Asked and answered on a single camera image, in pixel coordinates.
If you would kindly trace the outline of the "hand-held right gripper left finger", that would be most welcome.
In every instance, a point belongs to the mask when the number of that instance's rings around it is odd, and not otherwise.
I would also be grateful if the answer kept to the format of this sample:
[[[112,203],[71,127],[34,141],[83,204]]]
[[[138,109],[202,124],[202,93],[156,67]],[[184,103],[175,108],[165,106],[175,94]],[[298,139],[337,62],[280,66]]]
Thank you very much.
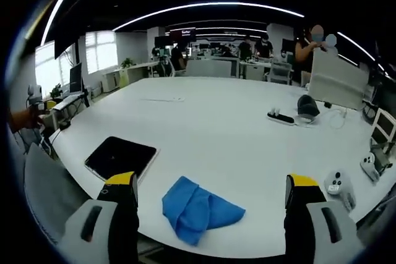
[[[112,176],[66,221],[60,252],[68,263],[139,263],[137,210],[136,173]]]

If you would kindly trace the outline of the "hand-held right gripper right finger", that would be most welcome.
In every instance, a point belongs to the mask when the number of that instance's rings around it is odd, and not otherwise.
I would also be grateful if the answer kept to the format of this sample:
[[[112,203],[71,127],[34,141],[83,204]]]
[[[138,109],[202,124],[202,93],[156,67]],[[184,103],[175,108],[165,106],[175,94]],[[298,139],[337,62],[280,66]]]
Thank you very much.
[[[284,229],[287,263],[352,263],[364,250],[346,208],[307,176],[286,177]]]

